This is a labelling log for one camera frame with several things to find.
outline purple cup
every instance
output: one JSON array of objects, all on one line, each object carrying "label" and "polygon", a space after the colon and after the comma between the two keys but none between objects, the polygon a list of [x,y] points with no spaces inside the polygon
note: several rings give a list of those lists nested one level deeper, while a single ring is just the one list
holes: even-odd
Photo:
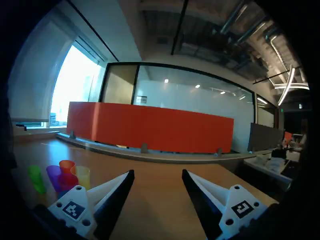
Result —
[{"label": "purple cup", "polygon": [[62,174],[60,166],[56,166],[56,165],[48,166],[47,173],[48,173],[49,179],[54,187],[54,190],[56,192],[61,192],[62,189],[61,189],[60,184],[58,182],[58,178]]}]

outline green cup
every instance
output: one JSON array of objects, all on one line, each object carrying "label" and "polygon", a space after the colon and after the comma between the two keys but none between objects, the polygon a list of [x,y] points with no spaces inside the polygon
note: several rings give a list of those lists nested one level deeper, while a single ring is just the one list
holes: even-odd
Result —
[{"label": "green cup", "polygon": [[39,166],[37,165],[28,166],[28,175],[37,192],[41,194],[46,193],[46,187],[44,186],[42,176],[41,176],[41,170]]}]

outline window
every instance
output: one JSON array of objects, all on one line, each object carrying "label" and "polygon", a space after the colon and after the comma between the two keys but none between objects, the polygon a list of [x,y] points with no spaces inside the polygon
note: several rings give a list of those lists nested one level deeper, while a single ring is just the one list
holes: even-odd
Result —
[{"label": "window", "polygon": [[258,124],[273,128],[276,107],[259,95],[257,95],[257,107]]},{"label": "window", "polygon": [[16,125],[24,125],[27,128],[43,128],[44,122],[16,122]]},{"label": "window", "polygon": [[52,97],[50,126],[66,126],[69,102],[87,102],[101,66],[75,42],[59,72]]}]

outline wall sign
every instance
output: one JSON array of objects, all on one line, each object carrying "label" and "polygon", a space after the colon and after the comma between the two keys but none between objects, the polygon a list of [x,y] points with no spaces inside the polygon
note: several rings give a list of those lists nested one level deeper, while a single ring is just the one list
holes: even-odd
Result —
[{"label": "wall sign", "polygon": [[146,104],[147,97],[146,96],[137,96],[136,103]]}]

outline orange partition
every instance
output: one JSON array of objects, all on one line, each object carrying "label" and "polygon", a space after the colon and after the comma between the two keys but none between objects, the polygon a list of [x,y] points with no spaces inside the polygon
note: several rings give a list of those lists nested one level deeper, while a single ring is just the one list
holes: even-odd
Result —
[{"label": "orange partition", "polygon": [[289,144],[289,142],[291,141],[291,138],[292,138],[292,133],[289,133],[289,132],[284,132],[284,138],[286,139],[286,142],[285,144]]},{"label": "orange partition", "polygon": [[71,102],[67,133],[107,144],[169,152],[230,152],[232,118],[128,104]]}]

